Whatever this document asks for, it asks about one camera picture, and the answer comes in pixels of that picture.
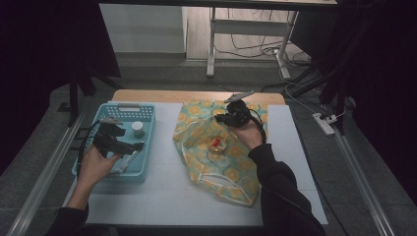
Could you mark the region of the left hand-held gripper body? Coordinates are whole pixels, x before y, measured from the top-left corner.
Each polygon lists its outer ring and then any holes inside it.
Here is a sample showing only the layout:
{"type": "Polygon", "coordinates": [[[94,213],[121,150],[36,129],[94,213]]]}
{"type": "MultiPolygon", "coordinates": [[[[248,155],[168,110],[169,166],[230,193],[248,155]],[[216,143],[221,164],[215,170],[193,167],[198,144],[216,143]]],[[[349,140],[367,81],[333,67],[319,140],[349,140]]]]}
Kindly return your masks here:
{"type": "Polygon", "coordinates": [[[110,152],[125,155],[132,154],[131,145],[118,141],[116,136],[116,128],[119,127],[113,123],[99,123],[98,130],[93,137],[93,144],[98,148],[103,156],[107,156],[110,152]]]}

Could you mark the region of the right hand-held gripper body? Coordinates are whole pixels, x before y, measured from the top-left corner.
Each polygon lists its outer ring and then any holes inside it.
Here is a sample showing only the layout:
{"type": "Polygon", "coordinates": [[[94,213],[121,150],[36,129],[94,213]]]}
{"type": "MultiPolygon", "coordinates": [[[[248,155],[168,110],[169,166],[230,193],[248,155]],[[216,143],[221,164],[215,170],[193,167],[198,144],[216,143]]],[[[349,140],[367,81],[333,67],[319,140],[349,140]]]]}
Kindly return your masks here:
{"type": "Polygon", "coordinates": [[[251,116],[250,109],[247,107],[243,99],[252,94],[254,94],[253,91],[232,93],[227,99],[224,100],[227,105],[231,102],[236,102],[236,107],[233,110],[228,111],[226,106],[226,114],[230,115],[230,123],[228,126],[238,128],[249,122],[251,116]]]}

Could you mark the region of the light blue plastic basket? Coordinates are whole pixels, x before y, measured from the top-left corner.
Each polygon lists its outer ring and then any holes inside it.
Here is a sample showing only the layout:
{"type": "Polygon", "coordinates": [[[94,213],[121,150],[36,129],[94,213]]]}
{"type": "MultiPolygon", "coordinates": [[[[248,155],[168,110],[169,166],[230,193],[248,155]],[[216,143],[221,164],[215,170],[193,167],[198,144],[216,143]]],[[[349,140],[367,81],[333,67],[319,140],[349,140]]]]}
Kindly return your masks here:
{"type": "MultiPolygon", "coordinates": [[[[144,143],[144,148],[139,155],[129,165],[124,173],[110,173],[104,178],[105,181],[119,182],[138,182],[143,183],[146,180],[151,142],[155,123],[155,107],[153,104],[146,103],[117,103],[107,102],[101,104],[87,130],[87,136],[81,143],[81,150],[77,158],[72,173],[79,176],[82,165],[82,155],[93,145],[93,137],[98,130],[99,123],[113,123],[126,130],[123,137],[119,137],[118,141],[136,144],[144,143]],[[144,124],[145,135],[142,138],[136,138],[131,125],[135,121],[141,121],[144,124]]],[[[105,157],[111,157],[115,153],[110,152],[105,157]]]]}

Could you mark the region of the small jar with white lid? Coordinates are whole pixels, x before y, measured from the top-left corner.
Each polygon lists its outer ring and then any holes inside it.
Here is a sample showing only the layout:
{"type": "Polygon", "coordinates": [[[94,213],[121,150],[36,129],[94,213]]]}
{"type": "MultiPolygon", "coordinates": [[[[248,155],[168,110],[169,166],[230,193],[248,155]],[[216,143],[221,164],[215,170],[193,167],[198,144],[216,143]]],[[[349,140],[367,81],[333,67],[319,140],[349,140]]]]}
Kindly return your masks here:
{"type": "Polygon", "coordinates": [[[133,122],[131,128],[136,138],[142,138],[145,135],[144,124],[141,121],[133,122]]]}

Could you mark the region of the white tube with red cap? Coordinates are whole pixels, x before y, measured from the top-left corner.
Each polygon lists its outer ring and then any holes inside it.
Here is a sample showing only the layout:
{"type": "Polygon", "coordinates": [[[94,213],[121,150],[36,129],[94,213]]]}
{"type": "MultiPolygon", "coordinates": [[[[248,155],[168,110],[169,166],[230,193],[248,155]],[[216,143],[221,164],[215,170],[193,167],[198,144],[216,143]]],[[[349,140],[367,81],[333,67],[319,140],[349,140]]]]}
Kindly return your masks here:
{"type": "Polygon", "coordinates": [[[136,150],[132,154],[124,155],[120,160],[118,160],[115,166],[112,168],[111,173],[124,173],[129,165],[135,160],[139,155],[139,151],[136,150]]]}

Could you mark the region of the round gold tin red label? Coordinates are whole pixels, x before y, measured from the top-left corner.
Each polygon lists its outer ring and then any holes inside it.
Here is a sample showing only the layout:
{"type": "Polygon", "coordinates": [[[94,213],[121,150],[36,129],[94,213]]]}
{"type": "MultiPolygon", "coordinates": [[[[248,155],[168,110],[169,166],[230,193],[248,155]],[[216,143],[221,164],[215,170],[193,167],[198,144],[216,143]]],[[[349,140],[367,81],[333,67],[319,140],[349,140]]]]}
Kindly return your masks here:
{"type": "Polygon", "coordinates": [[[223,153],[226,150],[226,139],[220,136],[212,137],[208,141],[208,150],[213,153],[223,153]]]}

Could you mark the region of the orange-print green fabric bag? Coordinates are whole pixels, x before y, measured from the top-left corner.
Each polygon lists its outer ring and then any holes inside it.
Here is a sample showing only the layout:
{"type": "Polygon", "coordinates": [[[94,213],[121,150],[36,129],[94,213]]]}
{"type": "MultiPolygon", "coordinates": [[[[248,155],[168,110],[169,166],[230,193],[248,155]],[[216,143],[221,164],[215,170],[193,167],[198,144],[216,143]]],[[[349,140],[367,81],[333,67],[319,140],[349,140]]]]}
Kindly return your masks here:
{"type": "Polygon", "coordinates": [[[183,103],[173,141],[192,182],[235,204],[250,206],[260,188],[256,164],[228,127],[215,121],[216,114],[225,112],[226,104],[222,101],[183,103]],[[226,139],[223,153],[208,149],[209,140],[216,136],[226,139]]]}

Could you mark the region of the person's right hand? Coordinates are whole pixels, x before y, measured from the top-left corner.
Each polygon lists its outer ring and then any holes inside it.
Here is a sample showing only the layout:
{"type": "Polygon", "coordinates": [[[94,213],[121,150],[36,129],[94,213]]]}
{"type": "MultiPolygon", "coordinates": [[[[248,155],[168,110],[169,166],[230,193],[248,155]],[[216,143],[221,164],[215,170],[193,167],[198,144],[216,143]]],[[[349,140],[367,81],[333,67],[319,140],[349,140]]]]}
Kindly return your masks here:
{"type": "Polygon", "coordinates": [[[245,145],[249,150],[260,146],[263,143],[263,136],[257,124],[250,120],[242,127],[228,127],[228,129],[245,145]]]}

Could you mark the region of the person's left hand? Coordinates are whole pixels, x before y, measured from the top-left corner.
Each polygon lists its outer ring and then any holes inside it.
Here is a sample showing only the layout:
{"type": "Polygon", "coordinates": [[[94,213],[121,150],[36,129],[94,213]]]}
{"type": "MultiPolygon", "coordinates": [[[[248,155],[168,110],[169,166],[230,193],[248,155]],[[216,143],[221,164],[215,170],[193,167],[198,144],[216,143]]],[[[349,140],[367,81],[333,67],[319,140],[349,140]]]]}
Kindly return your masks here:
{"type": "Polygon", "coordinates": [[[83,156],[78,183],[88,187],[94,186],[110,173],[120,158],[120,154],[104,157],[96,146],[91,146],[83,156]]]}

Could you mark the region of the white table mat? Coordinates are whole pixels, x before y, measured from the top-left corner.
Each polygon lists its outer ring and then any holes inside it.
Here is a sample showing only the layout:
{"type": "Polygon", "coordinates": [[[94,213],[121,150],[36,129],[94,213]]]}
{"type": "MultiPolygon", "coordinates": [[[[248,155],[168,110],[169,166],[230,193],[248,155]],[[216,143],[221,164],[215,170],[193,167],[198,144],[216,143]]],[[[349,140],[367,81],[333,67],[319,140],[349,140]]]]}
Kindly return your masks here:
{"type": "MultiPolygon", "coordinates": [[[[102,181],[89,198],[89,224],[124,226],[261,226],[261,201],[241,206],[199,188],[174,146],[179,103],[155,105],[155,130],[146,181],[102,181]]],[[[299,191],[312,204],[315,218],[328,222],[290,109],[268,107],[268,142],[274,156],[296,175],[299,191]]]]}

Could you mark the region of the white-framed desk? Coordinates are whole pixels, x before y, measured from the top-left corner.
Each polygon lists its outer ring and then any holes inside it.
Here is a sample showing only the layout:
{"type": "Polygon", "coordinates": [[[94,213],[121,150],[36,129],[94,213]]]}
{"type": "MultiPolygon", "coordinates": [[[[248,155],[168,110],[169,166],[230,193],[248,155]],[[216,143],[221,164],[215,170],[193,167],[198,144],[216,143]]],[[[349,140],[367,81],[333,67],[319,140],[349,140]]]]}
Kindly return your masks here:
{"type": "Polygon", "coordinates": [[[217,34],[267,35],[281,36],[282,44],[274,50],[279,72],[283,79],[289,79],[283,55],[292,33],[297,15],[300,11],[320,12],[337,9],[336,0],[98,0],[104,4],[150,5],[209,7],[209,46],[207,77],[214,76],[214,40],[217,34]],[[288,11],[289,18],[285,23],[221,20],[216,17],[217,8],[261,9],[288,11]]]}

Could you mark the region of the white power strip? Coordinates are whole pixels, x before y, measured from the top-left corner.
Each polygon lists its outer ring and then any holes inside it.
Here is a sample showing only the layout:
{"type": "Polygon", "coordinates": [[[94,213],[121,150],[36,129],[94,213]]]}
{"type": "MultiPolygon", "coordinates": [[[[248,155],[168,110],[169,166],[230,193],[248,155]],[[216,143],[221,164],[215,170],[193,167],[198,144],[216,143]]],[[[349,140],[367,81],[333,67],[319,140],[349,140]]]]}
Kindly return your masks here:
{"type": "Polygon", "coordinates": [[[335,115],[324,115],[321,113],[314,113],[312,117],[327,136],[334,134],[334,129],[331,126],[331,124],[337,120],[335,115]]]}

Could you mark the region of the white cabinet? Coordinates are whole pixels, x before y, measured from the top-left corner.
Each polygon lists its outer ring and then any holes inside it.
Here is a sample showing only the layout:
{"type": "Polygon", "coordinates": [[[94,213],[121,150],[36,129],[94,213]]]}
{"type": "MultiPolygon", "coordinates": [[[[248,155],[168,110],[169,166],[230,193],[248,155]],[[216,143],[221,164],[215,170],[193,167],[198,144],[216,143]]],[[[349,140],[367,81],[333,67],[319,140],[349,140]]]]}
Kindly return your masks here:
{"type": "Polygon", "coordinates": [[[99,8],[116,52],[186,52],[186,7],[100,4],[99,8]]]}

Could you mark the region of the aluminium rail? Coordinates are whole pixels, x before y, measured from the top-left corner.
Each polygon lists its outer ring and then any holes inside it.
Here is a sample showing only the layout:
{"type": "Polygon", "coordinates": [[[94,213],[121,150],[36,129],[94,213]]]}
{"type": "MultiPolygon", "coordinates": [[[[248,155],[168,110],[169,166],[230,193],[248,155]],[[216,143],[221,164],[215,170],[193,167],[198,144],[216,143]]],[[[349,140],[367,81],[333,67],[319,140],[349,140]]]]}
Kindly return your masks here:
{"type": "Polygon", "coordinates": [[[27,197],[6,236],[25,236],[27,233],[31,222],[85,117],[86,113],[81,112],[79,117],[75,119],[73,125],[66,129],[63,137],[59,140],[56,148],[48,158],[45,167],[34,183],[29,196],[27,197]]]}
{"type": "Polygon", "coordinates": [[[335,140],[344,156],[345,162],[351,172],[352,178],[369,209],[369,213],[381,236],[395,236],[393,227],[387,218],[381,202],[374,193],[356,155],[346,137],[338,130],[334,133],[335,140]]]}

